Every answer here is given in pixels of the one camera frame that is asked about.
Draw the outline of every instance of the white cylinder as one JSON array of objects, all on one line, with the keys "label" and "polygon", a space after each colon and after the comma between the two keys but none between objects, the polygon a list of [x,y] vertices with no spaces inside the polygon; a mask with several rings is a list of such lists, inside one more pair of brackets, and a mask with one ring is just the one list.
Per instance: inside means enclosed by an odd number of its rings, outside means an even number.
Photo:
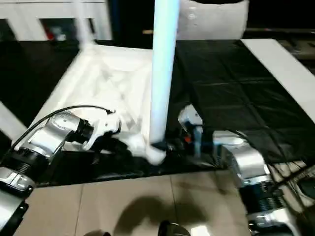
[{"label": "white cylinder", "polygon": [[179,8],[180,0],[155,1],[150,143],[165,135]]},{"label": "white cylinder", "polygon": [[92,32],[85,17],[85,3],[82,0],[73,1],[75,24],[77,29],[77,37],[80,42],[80,48],[83,49],[93,44]]},{"label": "white cylinder", "polygon": [[11,140],[18,139],[26,131],[26,127],[2,102],[0,102],[0,130]]}]

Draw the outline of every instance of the black cable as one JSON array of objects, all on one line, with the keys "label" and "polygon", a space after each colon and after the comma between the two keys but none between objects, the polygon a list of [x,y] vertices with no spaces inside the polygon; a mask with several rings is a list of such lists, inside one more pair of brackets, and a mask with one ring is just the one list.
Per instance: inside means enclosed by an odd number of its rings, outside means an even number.
[{"label": "black cable", "polygon": [[21,142],[32,130],[34,130],[37,126],[39,126],[42,122],[44,122],[45,120],[49,119],[50,117],[60,113],[60,112],[64,112],[67,110],[71,110],[71,109],[75,109],[75,108],[97,108],[97,109],[101,109],[104,110],[107,114],[111,114],[113,113],[112,111],[100,107],[100,106],[94,106],[94,105],[75,105],[75,106],[69,106],[69,107],[65,107],[65,108],[61,108],[58,109],[48,115],[46,115],[45,117],[43,117],[42,119],[40,119],[39,121],[37,121],[35,124],[33,124],[30,128],[27,129],[27,131],[25,131],[24,134],[22,134],[15,142],[14,144],[12,144],[11,148],[8,150],[8,152],[14,150],[14,148],[18,145],[19,142]]}]

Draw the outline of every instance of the crumpled white fabric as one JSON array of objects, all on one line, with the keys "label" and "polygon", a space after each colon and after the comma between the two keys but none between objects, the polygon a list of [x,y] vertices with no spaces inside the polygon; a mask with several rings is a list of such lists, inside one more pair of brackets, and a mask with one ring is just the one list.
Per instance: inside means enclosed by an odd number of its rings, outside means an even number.
[{"label": "crumpled white fabric", "polygon": [[248,7],[248,0],[230,4],[181,0],[177,39],[240,39],[246,29]]}]

